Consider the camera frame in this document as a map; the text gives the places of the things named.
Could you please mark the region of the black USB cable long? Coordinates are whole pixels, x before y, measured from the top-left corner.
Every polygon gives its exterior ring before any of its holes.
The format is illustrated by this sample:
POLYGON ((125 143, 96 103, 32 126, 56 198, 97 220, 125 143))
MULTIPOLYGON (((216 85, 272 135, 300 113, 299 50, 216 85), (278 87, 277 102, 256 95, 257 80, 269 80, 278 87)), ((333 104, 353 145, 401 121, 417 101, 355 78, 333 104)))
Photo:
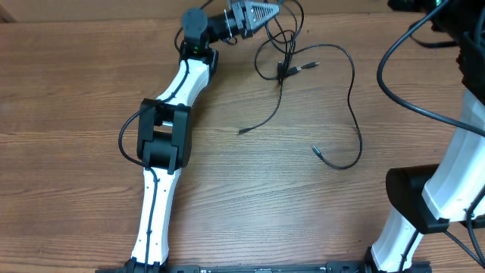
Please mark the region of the black USB cable long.
POLYGON ((284 81, 288 77, 296 75, 301 70, 312 69, 312 68, 320 65, 320 63, 318 61, 314 61, 314 62, 304 64, 302 66, 291 67, 291 62, 292 62, 293 57, 295 55, 302 53, 302 52, 305 52, 305 51, 308 51, 310 49, 316 49, 316 48, 338 49, 347 57, 349 64, 350 64, 350 67, 351 67, 351 80, 350 80, 349 88, 348 88, 348 91, 347 91, 347 94, 346 94, 346 104, 347 104, 349 113, 352 117, 352 121, 354 122, 355 132, 356 132, 356 135, 357 135, 357 138, 358 138, 358 154, 351 163, 349 163, 347 165, 336 165, 336 164, 330 162, 322 154, 321 150, 318 147, 312 146, 311 149, 314 152, 314 154, 324 164, 331 167, 332 169, 339 170, 339 171, 347 170, 347 169, 350 169, 351 167, 355 166, 359 162, 361 155, 362 155, 362 152, 363 152, 363 138, 362 138, 362 135, 361 135, 361 131, 360 131, 355 113, 352 109, 351 102, 350 102, 351 93, 352 93, 352 89, 353 89, 354 82, 355 82, 355 62, 353 61, 352 56, 349 54, 349 52, 347 50, 345 50, 342 46, 337 45, 337 44, 333 44, 333 43, 317 43, 317 44, 314 44, 314 45, 306 46, 302 49, 296 49, 296 41, 297 41, 297 38, 299 37, 299 34, 302 32, 302 28, 303 28, 303 25, 304 25, 304 22, 305 22, 305 12, 304 12, 304 9, 303 9, 303 7, 302 7, 302 5, 300 4, 299 1, 293 0, 293 2, 295 3, 295 5, 300 10, 300 16, 301 16, 300 20, 298 20, 296 18, 296 14, 292 11, 291 8, 288 7, 285 0, 275 1, 275 3, 277 5, 283 6, 286 10, 288 10, 288 12, 292 16, 292 18, 293 18, 293 20, 295 21, 295 24, 296 24, 294 29, 284 30, 281 27, 278 19, 275 18, 274 22, 277 25, 279 32, 276 33, 276 34, 273 34, 269 29, 268 23, 264 24, 264 28, 267 32, 268 39, 265 42, 263 42, 260 45, 260 47, 258 48, 258 50, 255 54, 254 66, 255 66, 256 72, 258 73, 258 75, 262 79, 267 80, 267 81, 277 81, 277 84, 280 87, 279 96, 278 96, 278 100, 277 100, 277 105, 276 105, 275 109, 273 110, 273 112, 270 114, 270 116, 266 120, 264 120, 262 123, 255 125, 254 127, 247 128, 247 131, 256 129, 256 128, 266 124, 277 113, 277 110, 280 107, 280 103, 281 103, 281 100, 282 100, 282 97, 283 97, 284 81), (282 53, 283 57, 284 57, 283 61, 280 61, 277 64, 277 72, 276 72, 276 75, 274 77, 266 77, 258 69, 258 56, 259 56, 261 50, 268 43, 270 43, 279 53, 282 53))

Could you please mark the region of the black USB cable short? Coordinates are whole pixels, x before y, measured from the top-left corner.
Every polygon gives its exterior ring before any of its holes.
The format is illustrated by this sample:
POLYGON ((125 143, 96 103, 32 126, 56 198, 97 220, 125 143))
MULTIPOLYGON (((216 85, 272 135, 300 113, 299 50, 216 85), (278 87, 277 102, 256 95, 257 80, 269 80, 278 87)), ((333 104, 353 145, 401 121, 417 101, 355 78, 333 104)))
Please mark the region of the black USB cable short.
POLYGON ((240 129, 238 131, 238 135, 242 135, 244 133, 248 133, 251 130, 259 128, 264 124, 266 124, 267 122, 269 122, 270 119, 272 119, 272 117, 277 113, 277 110, 280 107, 280 103, 283 95, 283 82, 286 78, 297 74, 301 70, 311 69, 311 68, 317 67, 320 64, 319 61, 314 61, 308 64, 304 64, 302 66, 294 66, 294 67, 290 66, 293 56, 297 54, 296 40, 302 31, 302 27, 305 20, 305 12, 301 3, 297 0, 291 0, 291 2, 293 2, 298 7, 300 11, 300 19, 297 18, 296 13, 288 6, 285 0, 275 1, 276 4, 278 4, 279 6, 283 6, 290 13, 291 17, 295 21, 295 27, 293 29, 284 29, 281 27, 280 22, 275 17, 273 21, 277 25, 278 32, 273 34, 270 31, 269 23, 266 23, 264 25, 264 29, 266 30, 268 39, 259 46, 257 52, 255 53, 255 58, 254 58, 255 70, 257 74, 260 76, 260 78, 266 81, 276 81, 277 85, 280 88, 277 105, 268 118, 266 118, 260 124, 254 125, 252 127, 240 129), (263 73, 260 72, 258 68, 258 56, 261 53, 262 49, 267 44, 271 44, 279 53, 283 54, 283 60, 277 63, 276 74, 274 76, 268 76, 268 77, 263 75, 263 73))

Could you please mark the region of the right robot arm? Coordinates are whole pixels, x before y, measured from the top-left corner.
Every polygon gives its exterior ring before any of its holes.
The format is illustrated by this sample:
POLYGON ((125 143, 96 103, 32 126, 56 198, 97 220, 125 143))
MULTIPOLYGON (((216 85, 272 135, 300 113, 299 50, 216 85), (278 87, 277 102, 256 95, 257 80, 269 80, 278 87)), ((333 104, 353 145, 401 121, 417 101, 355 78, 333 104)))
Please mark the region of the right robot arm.
POLYGON ((392 168, 386 174, 386 192, 392 204, 379 238, 365 254, 363 272, 429 272, 429 262, 413 262, 412 256, 426 234, 445 234, 453 222, 468 231, 472 247, 462 249, 484 265, 475 230, 484 226, 484 3, 481 0, 390 1, 394 11, 425 12, 388 49, 377 69, 377 83, 398 105, 455 127, 443 160, 435 165, 392 168), (465 86, 458 120, 420 108, 393 93, 383 81, 383 69, 391 54, 426 22, 447 33, 449 42, 434 48, 457 46, 458 68, 465 86))

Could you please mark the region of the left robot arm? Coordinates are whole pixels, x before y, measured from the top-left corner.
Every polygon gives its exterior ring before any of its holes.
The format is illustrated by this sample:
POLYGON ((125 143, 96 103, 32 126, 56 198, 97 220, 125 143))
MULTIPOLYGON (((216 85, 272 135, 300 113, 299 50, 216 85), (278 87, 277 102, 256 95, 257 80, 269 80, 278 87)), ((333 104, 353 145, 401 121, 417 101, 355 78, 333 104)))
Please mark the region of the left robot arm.
POLYGON ((231 1, 212 17, 202 8, 183 14, 179 71, 161 95, 144 99, 133 115, 139 121, 133 163, 143 168, 144 194, 136 244, 120 271, 166 270, 174 192, 192 147, 192 106, 217 70, 219 52, 211 44, 250 38, 279 11, 277 4, 231 1))

